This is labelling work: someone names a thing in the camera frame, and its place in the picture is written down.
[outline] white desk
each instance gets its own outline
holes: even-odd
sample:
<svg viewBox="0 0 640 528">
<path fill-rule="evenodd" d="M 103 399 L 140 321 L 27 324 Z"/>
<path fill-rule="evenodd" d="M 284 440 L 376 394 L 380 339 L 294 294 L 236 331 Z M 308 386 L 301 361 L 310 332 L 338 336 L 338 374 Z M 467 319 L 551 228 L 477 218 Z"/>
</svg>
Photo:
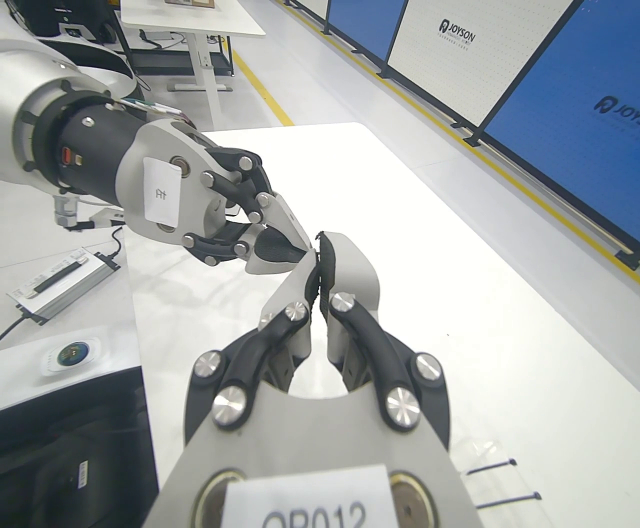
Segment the white desk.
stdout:
<svg viewBox="0 0 640 528">
<path fill-rule="evenodd" d="M 99 341 L 99 355 L 65 372 L 43 375 L 43 359 L 75 341 Z M 140 366 L 133 319 L 95 327 L 78 326 L 67 333 L 0 350 L 0 411 L 63 387 Z"/>
<path fill-rule="evenodd" d="M 185 33 L 195 84 L 170 84 L 170 90 L 205 91 L 216 130 L 223 129 L 218 90 L 207 35 L 264 36 L 262 28 L 237 0 L 216 0 L 215 8 L 167 4 L 164 0 L 122 0 L 122 23 L 138 29 Z"/>
<path fill-rule="evenodd" d="M 554 526 L 636 525 L 638 392 L 371 132 L 339 124 L 211 138 L 258 152 L 311 237 L 343 232 L 369 258 L 382 326 L 443 363 L 453 442 L 498 440 Z M 182 450 L 194 360 L 254 328 L 283 277 L 246 275 L 240 262 L 207 268 L 130 231 L 125 240 L 162 486 Z M 324 321 L 313 321 L 314 352 L 292 392 L 340 394 Z"/>
</svg>

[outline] power adapter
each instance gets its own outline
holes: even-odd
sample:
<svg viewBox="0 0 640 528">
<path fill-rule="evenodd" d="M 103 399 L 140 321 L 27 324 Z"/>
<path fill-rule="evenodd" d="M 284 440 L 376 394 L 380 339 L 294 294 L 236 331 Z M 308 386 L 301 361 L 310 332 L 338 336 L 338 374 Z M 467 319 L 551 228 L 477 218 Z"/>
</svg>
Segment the power adapter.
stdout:
<svg viewBox="0 0 640 528">
<path fill-rule="evenodd" d="M 112 255 L 79 248 L 7 295 L 24 319 L 42 325 L 118 269 Z"/>
</svg>

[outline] label with text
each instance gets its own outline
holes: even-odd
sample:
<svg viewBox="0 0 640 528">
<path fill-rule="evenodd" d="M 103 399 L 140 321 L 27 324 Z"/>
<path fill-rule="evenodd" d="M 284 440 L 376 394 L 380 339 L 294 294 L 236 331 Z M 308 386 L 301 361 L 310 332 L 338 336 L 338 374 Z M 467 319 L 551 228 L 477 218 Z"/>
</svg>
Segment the label with text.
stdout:
<svg viewBox="0 0 640 528">
<path fill-rule="evenodd" d="M 180 168 L 152 157 L 143 160 L 145 218 L 169 227 L 178 227 L 180 216 Z"/>
<path fill-rule="evenodd" d="M 89 461 L 80 462 L 78 466 L 78 489 L 84 488 L 89 480 Z"/>
<path fill-rule="evenodd" d="M 397 528 L 384 465 L 229 484 L 222 528 Z"/>
</svg>

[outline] desk leg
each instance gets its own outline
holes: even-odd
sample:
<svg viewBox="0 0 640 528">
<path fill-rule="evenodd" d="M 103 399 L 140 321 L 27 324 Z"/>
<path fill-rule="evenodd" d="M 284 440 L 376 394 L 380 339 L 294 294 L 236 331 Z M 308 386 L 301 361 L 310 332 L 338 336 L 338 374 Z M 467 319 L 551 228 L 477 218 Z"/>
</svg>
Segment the desk leg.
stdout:
<svg viewBox="0 0 640 528">
<path fill-rule="evenodd" d="M 220 109 L 220 100 L 218 98 L 218 90 L 230 92 L 231 90 L 224 84 L 216 82 L 216 76 L 209 55 L 209 45 L 207 36 L 194 35 L 187 33 L 187 44 L 189 46 L 189 55 L 191 57 L 191 65 L 196 77 L 195 84 L 173 84 L 167 86 L 169 92 L 207 92 L 207 100 L 209 101 L 209 111 L 213 119 L 214 129 L 220 130 L 222 126 L 222 112 Z"/>
</svg>

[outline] partition board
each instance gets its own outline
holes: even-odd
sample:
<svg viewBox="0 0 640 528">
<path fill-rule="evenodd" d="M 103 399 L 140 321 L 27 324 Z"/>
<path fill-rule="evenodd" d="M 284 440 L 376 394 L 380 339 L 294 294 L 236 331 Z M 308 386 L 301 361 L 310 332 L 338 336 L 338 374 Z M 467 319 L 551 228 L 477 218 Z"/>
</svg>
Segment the partition board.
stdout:
<svg viewBox="0 0 640 528">
<path fill-rule="evenodd" d="M 384 61 L 403 5 L 404 0 L 332 0 L 329 23 Z"/>
<path fill-rule="evenodd" d="M 635 248 L 639 26 L 638 0 L 586 0 L 486 128 L 545 183 Z"/>
<path fill-rule="evenodd" d="M 570 3 L 409 0 L 389 65 L 479 125 Z"/>
<path fill-rule="evenodd" d="M 296 3 L 315 13 L 321 19 L 326 20 L 326 6 L 329 0 L 303 0 L 302 2 L 296 0 Z"/>
</svg>

